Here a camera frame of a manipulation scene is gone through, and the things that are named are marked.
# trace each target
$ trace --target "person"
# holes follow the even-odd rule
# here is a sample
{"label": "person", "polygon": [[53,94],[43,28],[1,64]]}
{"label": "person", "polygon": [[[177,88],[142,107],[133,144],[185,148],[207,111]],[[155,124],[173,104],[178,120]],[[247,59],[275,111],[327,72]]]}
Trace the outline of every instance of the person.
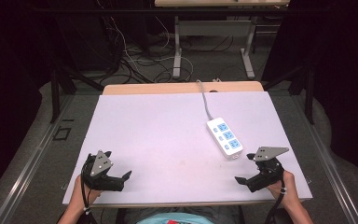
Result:
{"label": "person", "polygon": [[[288,171],[284,171],[283,172],[283,181],[285,183],[286,186],[286,194],[284,195],[282,201],[281,201],[281,205],[283,206],[283,208],[287,211],[287,213],[289,214],[290,218],[292,219],[293,223],[297,224],[297,223],[301,223],[301,224],[311,224],[312,220],[310,218],[310,215],[308,213],[308,211],[304,208],[304,206],[302,205],[301,201],[298,198],[298,194],[297,194],[297,190],[296,190],[296,182],[295,182],[295,176],[288,172]],[[275,184],[269,185],[267,186],[267,189],[271,192],[272,196],[275,199],[278,199],[280,193],[281,193],[281,181],[278,181]],[[72,223],[77,223],[77,221],[79,220],[79,218],[81,217],[81,215],[84,213],[84,202],[83,202],[83,197],[82,197],[82,192],[81,192],[81,180],[80,180],[80,175],[76,178],[76,182],[75,182],[75,186],[74,186],[74,190],[72,192],[72,196],[71,196],[71,200],[69,201],[68,206],[66,207],[65,211],[63,212],[60,220],[58,221],[59,224],[72,224]],[[89,189],[86,185],[85,185],[85,192],[86,195],[89,195],[89,204],[93,204],[94,201],[101,196],[101,194],[103,193],[100,190],[94,190],[94,189]],[[227,211],[218,211],[218,210],[214,210],[216,208],[218,209],[224,209],[225,206],[216,206],[216,207],[209,207],[211,209],[213,209],[213,211],[205,211],[202,210],[202,212],[204,214],[202,214],[202,212],[198,212],[197,208],[196,210],[194,210],[194,212],[197,213],[197,215],[192,215],[191,213],[193,212],[192,209],[194,209],[194,207],[189,207],[187,208],[188,210],[186,210],[186,208],[180,208],[180,209],[176,209],[176,211],[172,211],[174,208],[165,208],[161,209],[154,209],[152,213],[147,212],[148,216],[146,216],[145,214],[141,214],[140,216],[136,216],[136,217],[141,217],[144,218],[144,220],[140,220],[138,222],[138,220],[134,223],[153,223],[153,220],[162,220],[162,219],[166,219],[166,217],[171,216],[171,219],[185,219],[185,220],[195,220],[196,223],[228,223],[227,218],[229,216],[225,216],[225,217],[214,217],[214,216],[208,216],[210,214],[227,214]],[[138,211],[142,211],[141,210],[132,210],[129,213],[129,216],[133,216],[134,214]]]}

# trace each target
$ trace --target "white tabletop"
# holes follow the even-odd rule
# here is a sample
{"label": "white tabletop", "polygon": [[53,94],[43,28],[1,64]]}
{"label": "white tabletop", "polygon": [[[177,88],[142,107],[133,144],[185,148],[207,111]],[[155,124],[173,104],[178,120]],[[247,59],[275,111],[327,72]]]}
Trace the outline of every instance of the white tabletop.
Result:
{"label": "white tabletop", "polygon": [[156,0],[157,7],[283,6],[290,0]]}
{"label": "white tabletop", "polygon": [[228,161],[207,131],[201,93],[102,95],[63,199],[68,204],[74,180],[89,153],[112,151],[109,175],[132,170],[122,192],[105,191],[95,206],[170,206],[254,203],[273,200],[255,193],[234,176],[258,174],[246,157],[259,147],[288,147],[278,157],[296,176],[300,199],[312,195],[279,117],[263,91],[205,93],[212,116],[223,118],[245,150]]}

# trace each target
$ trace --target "gray cable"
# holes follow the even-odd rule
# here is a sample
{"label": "gray cable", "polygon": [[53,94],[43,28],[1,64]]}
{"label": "gray cable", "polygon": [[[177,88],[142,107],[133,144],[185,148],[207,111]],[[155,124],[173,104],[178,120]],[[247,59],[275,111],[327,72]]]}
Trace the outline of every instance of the gray cable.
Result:
{"label": "gray cable", "polygon": [[204,89],[203,89],[202,82],[201,82],[199,79],[197,79],[197,82],[199,82],[199,83],[200,83],[200,86],[201,86],[201,92],[202,92],[202,97],[203,97],[203,100],[204,100],[204,105],[205,105],[206,114],[208,115],[209,120],[213,120],[213,117],[212,117],[211,114],[209,113],[208,103],[206,102],[206,98],[205,98],[205,93],[204,93]]}

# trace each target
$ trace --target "table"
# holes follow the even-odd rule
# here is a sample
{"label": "table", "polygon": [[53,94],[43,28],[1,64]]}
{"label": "table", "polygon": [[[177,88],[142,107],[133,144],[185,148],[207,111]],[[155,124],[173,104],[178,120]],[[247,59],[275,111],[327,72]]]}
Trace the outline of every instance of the table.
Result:
{"label": "table", "polygon": [[203,83],[212,115],[221,116],[245,150],[228,161],[207,131],[199,83],[107,86],[100,96],[65,193],[89,153],[112,151],[111,176],[132,170],[122,192],[106,191],[94,206],[151,207],[272,202],[269,191],[251,193],[234,176],[258,174],[245,154],[259,147],[289,147],[278,157],[296,176],[300,199],[312,198],[278,115],[260,83]]}
{"label": "table", "polygon": [[[290,0],[156,0],[157,7],[264,7],[284,6]],[[234,35],[246,36],[246,47],[241,49],[241,57],[249,79],[255,78],[249,51],[255,35],[257,17],[249,21],[180,21],[175,17],[175,57],[173,62],[174,78],[180,76],[182,50],[180,48],[181,35]]]}

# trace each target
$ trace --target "power strip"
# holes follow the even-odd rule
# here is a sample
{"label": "power strip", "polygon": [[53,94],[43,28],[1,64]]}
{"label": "power strip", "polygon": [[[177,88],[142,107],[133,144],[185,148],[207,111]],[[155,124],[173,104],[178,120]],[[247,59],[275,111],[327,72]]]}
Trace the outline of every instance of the power strip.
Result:
{"label": "power strip", "polygon": [[227,159],[235,160],[240,156],[243,146],[225,121],[221,118],[207,122],[208,130]]}

